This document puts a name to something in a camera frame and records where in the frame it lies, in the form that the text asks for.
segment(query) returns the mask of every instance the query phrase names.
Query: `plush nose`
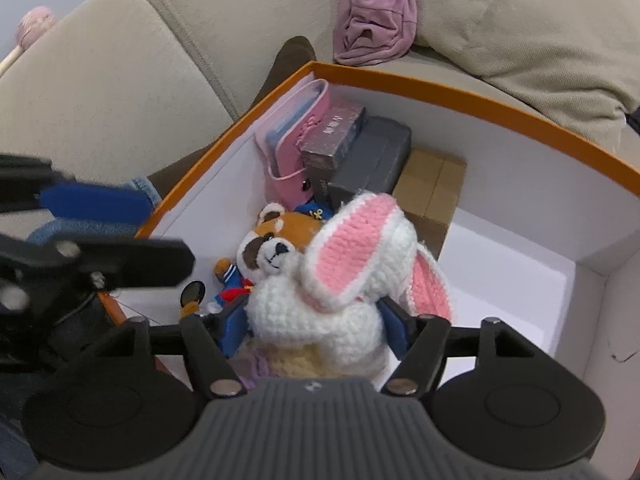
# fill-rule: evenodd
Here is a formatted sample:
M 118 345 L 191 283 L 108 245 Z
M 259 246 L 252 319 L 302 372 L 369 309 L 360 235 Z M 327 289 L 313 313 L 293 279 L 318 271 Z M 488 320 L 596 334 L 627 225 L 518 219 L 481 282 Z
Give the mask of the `plush nose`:
M 278 242 L 276 244 L 276 254 L 284 254 L 288 252 L 289 252 L 289 249 L 285 244 L 283 244 L 282 242 Z

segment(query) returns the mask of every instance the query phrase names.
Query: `beige sofa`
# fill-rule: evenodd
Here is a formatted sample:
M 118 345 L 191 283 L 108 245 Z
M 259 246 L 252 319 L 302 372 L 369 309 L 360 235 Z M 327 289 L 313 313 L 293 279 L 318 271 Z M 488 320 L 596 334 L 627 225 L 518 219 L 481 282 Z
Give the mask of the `beige sofa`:
M 247 111 L 291 36 L 332 59 L 337 0 L 88 0 L 0 78 L 0 147 L 120 183 L 205 146 Z M 375 67 L 526 108 L 423 49 Z M 629 129 L 618 154 L 640 167 Z M 24 236 L 47 215 L 0 220 Z

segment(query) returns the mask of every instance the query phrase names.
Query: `brown cardboard box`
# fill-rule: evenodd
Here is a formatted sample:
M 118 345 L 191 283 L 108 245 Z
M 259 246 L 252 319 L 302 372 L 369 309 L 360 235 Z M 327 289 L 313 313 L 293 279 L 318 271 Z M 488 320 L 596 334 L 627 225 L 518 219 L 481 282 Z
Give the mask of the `brown cardboard box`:
M 436 259 L 458 205 L 465 170 L 462 160 L 414 148 L 394 188 L 394 197 L 414 224 L 418 240 Z

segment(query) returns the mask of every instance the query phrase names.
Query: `stuffed bunny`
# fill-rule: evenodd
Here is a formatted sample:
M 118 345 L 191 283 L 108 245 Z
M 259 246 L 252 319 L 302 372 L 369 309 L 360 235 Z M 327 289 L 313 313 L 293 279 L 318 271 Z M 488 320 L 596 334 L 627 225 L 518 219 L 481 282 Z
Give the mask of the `stuffed bunny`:
M 318 348 L 335 375 L 374 377 L 386 365 L 376 301 L 389 296 L 412 316 L 451 318 L 437 263 L 418 243 L 395 199 L 363 193 L 311 240 L 282 272 L 254 287 L 247 314 L 258 340 L 278 348 Z

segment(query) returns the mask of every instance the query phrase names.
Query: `brown sock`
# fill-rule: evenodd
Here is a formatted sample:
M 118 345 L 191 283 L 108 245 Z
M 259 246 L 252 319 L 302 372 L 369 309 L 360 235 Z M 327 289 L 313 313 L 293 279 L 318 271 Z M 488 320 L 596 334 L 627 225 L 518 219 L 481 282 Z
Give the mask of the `brown sock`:
M 304 66 L 309 61 L 315 60 L 316 53 L 307 38 L 304 36 L 296 36 L 295 38 L 287 40 L 280 51 L 276 54 L 276 59 L 269 71 L 269 75 L 262 85 L 262 88 L 258 91 L 258 95 L 255 97 L 251 107 L 253 108 L 257 105 L 258 102 L 260 102 L 269 92 L 295 73 L 300 67 Z M 174 188 L 180 179 L 184 177 L 191 167 L 198 162 L 202 156 L 207 153 L 207 151 L 209 151 L 209 148 L 212 145 L 213 143 L 197 150 L 196 152 L 190 153 L 170 166 L 162 168 L 162 170 L 149 175 L 148 179 L 154 185 L 162 198 L 168 195 L 168 193 Z

